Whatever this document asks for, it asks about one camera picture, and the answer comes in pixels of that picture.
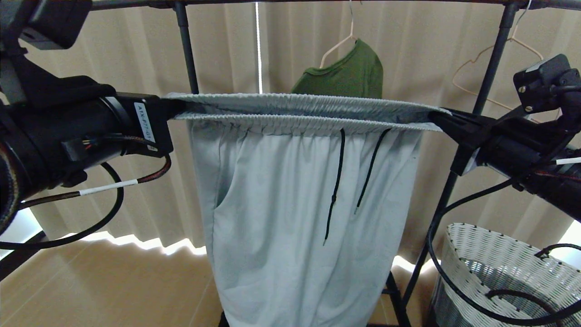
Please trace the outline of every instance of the tile floor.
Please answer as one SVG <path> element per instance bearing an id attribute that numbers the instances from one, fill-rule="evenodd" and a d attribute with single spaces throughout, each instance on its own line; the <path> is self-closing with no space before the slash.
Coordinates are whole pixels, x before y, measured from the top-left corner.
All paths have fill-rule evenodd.
<path id="1" fill-rule="evenodd" d="M 429 293 L 415 293 L 422 294 L 414 292 L 408 314 L 420 326 Z M 165 255 L 132 243 L 78 241 L 38 252 L 0 282 L 1 327 L 216 327 L 221 311 L 206 256 L 187 248 Z M 396 323 L 388 296 L 370 322 Z"/>

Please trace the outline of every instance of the green t-shirt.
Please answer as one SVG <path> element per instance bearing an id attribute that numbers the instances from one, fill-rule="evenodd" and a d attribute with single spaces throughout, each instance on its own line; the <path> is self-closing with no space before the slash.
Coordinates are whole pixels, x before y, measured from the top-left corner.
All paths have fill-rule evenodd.
<path id="1" fill-rule="evenodd" d="M 383 66 L 377 54 L 361 40 L 343 59 L 319 69 L 308 68 L 291 93 L 381 99 Z"/>

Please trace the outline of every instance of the basket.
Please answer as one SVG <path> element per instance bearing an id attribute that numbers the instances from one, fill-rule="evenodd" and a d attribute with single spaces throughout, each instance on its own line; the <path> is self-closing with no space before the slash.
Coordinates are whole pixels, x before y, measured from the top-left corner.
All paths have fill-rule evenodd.
<path id="1" fill-rule="evenodd" d="M 548 255 L 553 248 L 569 245 L 540 251 L 501 233 L 454 223 L 447 227 L 442 267 L 482 307 L 511 318 L 538 318 L 581 298 L 581 272 Z M 441 278 L 432 305 L 440 326 L 512 326 L 472 308 Z M 581 326 L 581 313 L 548 326 Z"/>

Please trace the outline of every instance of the black drawstring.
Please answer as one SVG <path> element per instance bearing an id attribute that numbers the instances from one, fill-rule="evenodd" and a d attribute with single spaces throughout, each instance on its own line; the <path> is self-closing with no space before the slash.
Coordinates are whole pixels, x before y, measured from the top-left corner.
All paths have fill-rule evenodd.
<path id="1" fill-rule="evenodd" d="M 341 129 L 341 152 L 339 153 L 339 169 L 337 170 L 337 181 L 335 182 L 335 189 L 333 196 L 331 196 L 331 205 L 329 206 L 329 217 L 327 217 L 327 231 L 325 232 L 325 240 L 323 246 L 327 242 L 329 236 L 329 225 L 331 224 L 331 212 L 333 212 L 333 205 L 337 200 L 337 191 L 339 190 L 339 181 L 341 180 L 341 170 L 343 169 L 343 154 L 345 153 L 345 130 Z"/>
<path id="2" fill-rule="evenodd" d="M 367 188 L 367 183 L 369 183 L 369 178 L 371 177 L 371 169 L 373 169 L 373 163 L 375 162 L 375 156 L 377 156 L 377 151 L 379 150 L 379 146 L 381 145 L 381 141 L 385 137 L 391 129 L 386 129 L 381 133 L 379 136 L 379 140 L 375 144 L 375 150 L 373 150 L 373 155 L 371 156 L 371 163 L 369 164 L 369 170 L 367 171 L 367 177 L 365 178 L 365 183 L 363 184 L 363 189 L 361 190 L 361 195 L 359 195 L 359 201 L 357 202 L 357 206 L 355 207 L 354 214 L 357 213 L 357 209 L 359 209 L 359 205 L 361 204 L 361 200 L 363 200 L 363 194 L 365 194 L 365 189 Z"/>

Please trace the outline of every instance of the clothes hanger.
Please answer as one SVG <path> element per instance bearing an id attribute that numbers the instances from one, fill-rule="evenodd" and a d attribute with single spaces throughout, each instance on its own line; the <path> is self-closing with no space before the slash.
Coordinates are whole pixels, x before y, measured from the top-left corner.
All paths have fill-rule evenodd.
<path id="1" fill-rule="evenodd" d="M 516 44 L 518 44 L 518 45 L 522 46 L 523 48 L 527 49 L 528 51 L 532 52 L 532 53 L 533 53 L 533 54 L 535 54 L 537 57 L 539 57 L 539 59 L 542 61 L 542 60 L 544 60 L 544 57 L 543 57 L 543 55 L 542 55 L 542 54 L 541 54 L 539 51 L 537 51 L 536 49 L 534 49 L 534 48 L 533 48 L 533 47 L 531 47 L 530 45 L 528 45 L 528 44 L 526 44 L 526 43 L 522 42 L 521 40 L 517 39 L 517 38 L 516 38 L 516 36 L 515 36 L 515 35 L 516 35 L 516 33 L 517 33 L 517 29 L 518 29 L 518 23 L 521 21 L 521 19 L 523 18 L 523 16 L 524 16 L 524 15 L 526 14 L 526 12 L 529 10 L 529 8 L 530 8 L 530 4 L 531 4 L 531 3 L 532 3 L 532 0 L 529 0 L 529 4 L 526 6 L 525 12 L 523 12 L 523 13 L 520 15 L 520 17 L 518 18 L 518 20 L 517 20 L 517 23 L 516 23 L 516 25 L 514 26 L 514 29 L 513 29 L 513 31 L 512 31 L 512 35 L 510 36 L 510 38 L 508 38 L 508 39 L 507 39 L 507 42 L 514 42 L 514 43 L 516 43 Z M 484 52 L 486 52 L 486 51 L 488 51 L 488 50 L 492 49 L 493 47 L 494 47 L 494 45 L 491 45 L 491 46 L 489 46 L 489 47 L 487 47 L 487 48 L 483 49 L 482 51 L 480 51 L 480 53 L 478 53 L 478 55 L 476 56 L 476 58 L 475 58 L 474 60 L 472 60 L 472 59 L 469 59 L 468 61 L 466 61 L 465 63 L 463 63 L 463 64 L 462 64 L 460 67 L 458 67 L 458 69 L 457 69 L 457 70 L 454 72 L 454 76 L 452 76 L 452 84 L 453 84 L 454 86 L 456 86 L 457 88 L 459 88 L 460 90 L 462 90 L 462 91 L 464 91 L 464 92 L 466 92 L 466 93 L 468 93 L 468 94 L 472 94 L 472 95 L 476 95 L 476 96 L 478 96 L 478 94 L 477 94 L 476 92 L 472 92 L 472 91 L 470 91 L 470 90 L 468 90 L 468 89 L 466 89 L 466 88 L 462 87 L 461 85 L 458 85 L 458 83 L 456 82 L 456 76 L 458 75 L 458 73 L 460 72 L 460 70 L 462 70 L 462 68 L 463 68 L 464 66 L 466 66 L 466 65 L 467 65 L 467 64 L 469 64 L 469 63 L 476 63 L 476 62 L 478 61 L 478 59 L 480 58 L 480 56 L 481 56 L 481 55 L 482 55 Z M 496 100 L 490 99 L 490 98 L 487 98 L 487 99 L 486 99 L 486 101 L 489 101 L 489 102 L 491 102 L 491 103 L 493 103 L 493 104 L 495 104 L 495 105 L 501 106 L 501 107 L 503 107 L 503 108 L 505 108 L 505 109 L 507 109 L 507 110 L 512 110 L 512 109 L 513 109 L 512 107 L 510 107 L 510 106 L 508 106 L 508 105 L 502 104 L 502 103 L 500 103 L 500 102 L 498 102 L 498 101 L 496 101 Z"/>
<path id="2" fill-rule="evenodd" d="M 346 37 L 345 39 L 343 39 L 342 41 L 340 41 L 339 43 L 337 43 L 334 47 L 329 49 L 329 51 L 325 52 L 325 54 L 323 55 L 323 58 L 321 59 L 321 66 L 319 66 L 319 69 L 322 69 L 325 66 L 325 59 L 327 58 L 327 56 L 331 52 L 333 52 L 334 50 L 339 48 L 339 46 L 341 46 L 343 43 L 347 42 L 348 40 L 356 40 L 357 41 L 357 38 L 355 36 L 353 36 L 353 5 L 352 5 L 352 0 L 349 0 L 349 11 L 351 11 L 351 32 L 349 33 L 349 36 Z"/>

